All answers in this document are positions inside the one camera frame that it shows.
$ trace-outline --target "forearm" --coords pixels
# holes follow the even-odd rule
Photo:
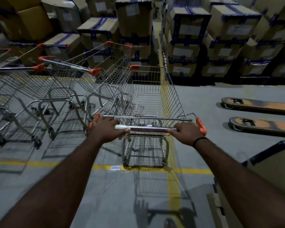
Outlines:
[[[0,227],[70,226],[100,147],[86,139],[20,199],[1,220]]]
[[[211,141],[198,141],[196,149],[245,227],[285,227],[285,196],[279,189]]]

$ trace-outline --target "black wristband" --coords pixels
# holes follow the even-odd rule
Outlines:
[[[193,145],[192,145],[194,149],[195,149],[196,143],[197,143],[199,140],[201,140],[201,139],[208,139],[208,138],[206,138],[206,137],[197,138],[197,139],[194,141]]]

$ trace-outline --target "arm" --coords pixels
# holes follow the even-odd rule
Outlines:
[[[168,130],[181,143],[192,146],[203,137],[191,123]],[[226,199],[244,227],[285,227],[285,195],[276,186],[245,168],[207,139],[196,142],[196,150],[217,179]]]
[[[88,138],[35,184],[0,221],[0,227],[70,227],[100,147],[127,133],[113,118],[94,118]]]

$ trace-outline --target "hand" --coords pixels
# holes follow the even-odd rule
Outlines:
[[[167,129],[167,132],[185,145],[192,146],[196,139],[204,137],[197,124],[182,122],[174,127],[179,131]]]
[[[119,121],[113,117],[94,117],[88,138],[102,146],[130,131],[130,129],[115,130],[115,126],[118,124]]]

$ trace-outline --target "pallet jack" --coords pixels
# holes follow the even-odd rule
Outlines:
[[[285,114],[285,103],[281,102],[222,98],[222,104],[227,109],[259,110],[268,113]],[[285,135],[285,122],[233,117],[229,119],[229,123],[235,130],[244,132],[265,132]]]

